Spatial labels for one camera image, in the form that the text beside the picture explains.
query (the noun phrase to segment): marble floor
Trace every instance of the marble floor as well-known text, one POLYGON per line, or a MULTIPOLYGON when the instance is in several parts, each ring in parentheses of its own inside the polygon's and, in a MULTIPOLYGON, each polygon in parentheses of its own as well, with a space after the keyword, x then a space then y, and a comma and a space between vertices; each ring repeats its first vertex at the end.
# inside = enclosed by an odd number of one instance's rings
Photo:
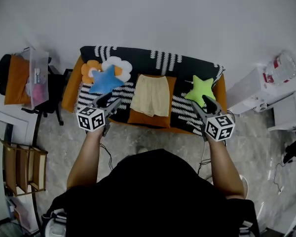
MULTIPOLYGON (((66 190, 66 181, 70 169, 77 157, 85 138, 85 132, 79 129, 74 114, 62 111, 64 126, 59 126, 55 114, 42 118, 37 144, 48 151, 46 164, 46 191, 37 193, 39 216, 47 211, 53 199, 66 190)), ((236 116, 236 129, 227 140, 227 149, 238 171, 249 183, 248 199, 256 206, 258 222, 261 228, 272 228, 280 213, 296 200, 296 162, 278 167, 276 181, 285 186, 278 195, 273 184, 275 166, 281 160, 284 142, 292 142, 290 133, 267 131, 272 123, 272 113, 261 114, 253 111, 240 117, 236 116)), ((126 155, 134 154, 137 146, 149 150, 164 148, 184 160, 197 171, 202 158, 204 141, 194 135, 161 132, 121 124, 111 124, 109 133, 103 138, 112 154, 113 166, 126 155)), ((209 158, 209 147, 205 147, 204 159, 209 158)), ((110 173, 109 155, 100 150, 98 180, 110 173)), ((200 170, 200 176, 211 176, 210 164, 200 170)))

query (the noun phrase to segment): beige shorts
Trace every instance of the beige shorts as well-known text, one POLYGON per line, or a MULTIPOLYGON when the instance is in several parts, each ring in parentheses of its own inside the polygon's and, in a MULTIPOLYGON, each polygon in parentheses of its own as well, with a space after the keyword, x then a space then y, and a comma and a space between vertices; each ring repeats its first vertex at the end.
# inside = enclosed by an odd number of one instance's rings
POLYGON ((152 78, 140 75, 130 108, 150 117, 167 117, 169 105, 170 92, 166 77, 152 78))

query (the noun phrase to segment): clear plastic container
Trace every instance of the clear plastic container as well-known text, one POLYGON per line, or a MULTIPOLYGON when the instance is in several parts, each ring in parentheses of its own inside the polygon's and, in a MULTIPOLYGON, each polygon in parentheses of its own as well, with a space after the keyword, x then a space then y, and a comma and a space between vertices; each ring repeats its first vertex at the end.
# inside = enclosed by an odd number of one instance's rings
POLYGON ((296 76, 296 61, 288 51, 282 51, 264 68, 264 79, 268 83, 281 85, 296 76))
POLYGON ((48 100, 48 52, 30 50, 30 92, 32 109, 48 100))

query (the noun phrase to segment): black and white patterned blanket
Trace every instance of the black and white patterned blanket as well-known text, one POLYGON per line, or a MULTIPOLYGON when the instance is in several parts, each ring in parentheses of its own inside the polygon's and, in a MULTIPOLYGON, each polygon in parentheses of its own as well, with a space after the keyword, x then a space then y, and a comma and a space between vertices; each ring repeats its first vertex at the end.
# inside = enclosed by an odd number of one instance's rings
MULTIPOLYGON (((85 46, 80 51, 84 62, 97 60, 102 63, 110 56, 117 56, 133 66, 131 78, 124 86, 114 89, 112 97, 108 100, 110 103, 117 98, 122 99, 117 113, 111 116, 114 121, 127 123, 138 74, 171 76, 176 77, 177 80, 171 104, 170 126, 202 135, 200 131, 202 121, 193 112, 191 101, 184 97, 193 88, 193 75, 197 75, 202 80, 214 78, 214 86, 224 71, 223 66, 186 56, 137 48, 85 46)), ((81 83, 76 102, 77 110, 101 95, 90 94, 90 87, 91 84, 81 83)))

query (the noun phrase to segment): blue star plush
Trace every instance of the blue star plush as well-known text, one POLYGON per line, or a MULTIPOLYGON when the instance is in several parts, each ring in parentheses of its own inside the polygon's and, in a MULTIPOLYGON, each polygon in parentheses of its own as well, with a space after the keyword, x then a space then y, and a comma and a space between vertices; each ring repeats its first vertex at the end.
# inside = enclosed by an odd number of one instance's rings
POLYGON ((89 93, 107 94, 113 91, 114 88, 124 85, 120 79, 115 77, 114 71, 114 65, 109 66, 104 72, 93 70, 94 84, 89 89, 89 93))

